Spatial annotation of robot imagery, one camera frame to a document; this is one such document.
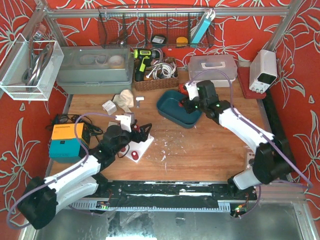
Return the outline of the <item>beige work glove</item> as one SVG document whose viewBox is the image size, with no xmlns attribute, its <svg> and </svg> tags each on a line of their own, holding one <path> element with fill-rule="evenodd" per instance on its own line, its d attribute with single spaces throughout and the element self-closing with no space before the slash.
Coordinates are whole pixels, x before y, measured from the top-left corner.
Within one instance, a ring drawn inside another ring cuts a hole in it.
<svg viewBox="0 0 320 240">
<path fill-rule="evenodd" d="M 124 89 L 113 97 L 112 102 L 124 110 L 125 113 L 131 113 L 131 108 L 134 107 L 134 95 L 131 90 Z"/>
</svg>

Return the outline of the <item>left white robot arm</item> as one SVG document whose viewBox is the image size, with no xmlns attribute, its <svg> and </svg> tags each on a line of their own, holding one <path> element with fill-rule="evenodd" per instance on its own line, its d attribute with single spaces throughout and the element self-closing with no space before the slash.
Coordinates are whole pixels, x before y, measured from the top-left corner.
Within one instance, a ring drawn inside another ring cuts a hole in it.
<svg viewBox="0 0 320 240">
<path fill-rule="evenodd" d="M 135 122 L 128 129 L 109 126 L 83 159 L 55 175 L 32 178 L 17 202 L 18 210 L 34 229 L 42 229 L 63 208 L 103 188 L 107 180 L 101 172 L 129 143 L 146 142 L 151 128 L 151 123 L 138 126 Z"/>
</svg>

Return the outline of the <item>white peg base plate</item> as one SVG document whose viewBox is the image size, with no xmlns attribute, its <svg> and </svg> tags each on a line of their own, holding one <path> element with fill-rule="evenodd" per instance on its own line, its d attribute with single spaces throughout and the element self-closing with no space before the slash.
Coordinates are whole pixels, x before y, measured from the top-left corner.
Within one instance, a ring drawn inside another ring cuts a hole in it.
<svg viewBox="0 0 320 240">
<path fill-rule="evenodd" d="M 142 141 L 140 143 L 135 143 L 135 142 L 130 142 L 125 148 L 126 151 L 125 152 L 121 152 L 119 153 L 119 155 L 121 157 L 126 157 L 130 160 L 132 160 L 135 163 L 138 163 L 140 161 L 140 159 L 143 157 L 143 155 L 145 154 L 145 152 L 148 150 L 148 148 L 150 147 L 150 145 L 153 143 L 154 141 L 154 137 L 149 135 L 148 139 L 146 141 Z M 139 160 L 138 161 L 134 161 L 132 159 L 131 153 L 132 151 L 137 151 L 138 155 L 139 155 Z"/>
</svg>

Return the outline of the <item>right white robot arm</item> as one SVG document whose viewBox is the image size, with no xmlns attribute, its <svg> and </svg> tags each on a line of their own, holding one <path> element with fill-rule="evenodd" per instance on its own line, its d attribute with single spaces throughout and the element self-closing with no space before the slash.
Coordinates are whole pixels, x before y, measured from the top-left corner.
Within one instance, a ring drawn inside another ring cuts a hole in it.
<svg viewBox="0 0 320 240">
<path fill-rule="evenodd" d="M 229 101 L 219 100 L 211 81 L 187 82 L 183 88 L 188 96 L 180 103 L 187 113 L 201 111 L 208 119 L 235 134 L 254 152 L 253 165 L 228 180 L 233 191 L 267 185 L 293 171 L 294 163 L 287 157 L 287 143 L 252 123 Z"/>
</svg>

